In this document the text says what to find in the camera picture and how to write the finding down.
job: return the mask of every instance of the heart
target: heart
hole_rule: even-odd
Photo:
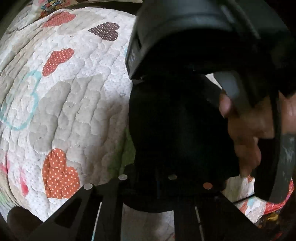
[[[63,23],[72,21],[75,17],[75,14],[70,14],[69,12],[56,13],[52,15],[51,18],[44,23],[43,27],[46,28],[59,26]]]
[[[118,38],[118,32],[115,30],[119,29],[117,23],[103,23],[94,28],[89,29],[89,31],[104,40],[115,41]]]
[[[42,178],[47,197],[70,198],[80,188],[77,171],[67,167],[66,154],[58,148],[51,150],[45,158]]]
[[[74,49],[68,48],[60,51],[53,51],[49,59],[46,61],[42,75],[48,76],[56,70],[59,64],[68,61],[74,54]]]

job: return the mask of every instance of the teal heart outline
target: teal heart outline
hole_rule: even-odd
[[[42,77],[42,74],[40,73],[40,71],[38,70],[33,70],[33,71],[30,71],[29,73],[27,73],[23,78],[22,80],[17,84],[17,87],[15,88],[16,90],[18,90],[21,82],[25,79],[27,79],[29,76],[33,76],[36,78],[36,84],[34,86],[34,89],[32,91],[32,93],[30,94],[33,98],[34,98],[34,105],[33,105],[33,108],[32,108],[32,112],[29,113],[29,117],[26,119],[26,121],[24,123],[22,123],[20,126],[13,126],[12,123],[10,123],[8,120],[7,120],[7,117],[4,116],[6,110],[7,110],[7,107],[9,104],[11,104],[14,100],[14,96],[15,96],[15,91],[13,90],[13,86],[12,88],[9,90],[9,93],[7,94],[4,102],[2,103],[2,106],[1,106],[1,110],[0,110],[0,120],[5,123],[8,127],[10,127],[12,130],[15,130],[15,131],[20,131],[20,130],[23,130],[24,128],[26,128],[29,124],[29,122],[31,121],[31,119],[33,118],[34,116],[34,112],[38,106],[38,103],[39,103],[39,98],[38,98],[38,95],[36,93],[36,89],[37,89],[37,86],[40,82],[40,79]]]

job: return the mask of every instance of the bed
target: bed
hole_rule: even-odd
[[[135,15],[74,6],[36,19],[33,6],[0,40],[0,212],[21,206],[45,221],[84,184],[104,184],[134,160],[124,61]],[[234,202],[253,187],[236,177],[225,195]],[[266,202],[237,207],[256,222]],[[122,224],[122,240],[174,240],[173,212],[124,206]]]

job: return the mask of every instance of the red polka dot heart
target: red polka dot heart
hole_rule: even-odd
[[[80,188],[77,171],[66,166],[66,154],[58,148],[51,150],[45,158],[42,178],[47,197],[70,198]]]

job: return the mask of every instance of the person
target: person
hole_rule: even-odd
[[[286,98],[279,93],[282,111],[282,133],[296,134],[296,94]],[[238,116],[230,98],[222,90],[220,113],[228,119],[228,133],[234,141],[234,150],[239,158],[240,175],[247,177],[261,161],[259,138],[273,138],[274,128],[270,98],[266,97],[251,111]]]

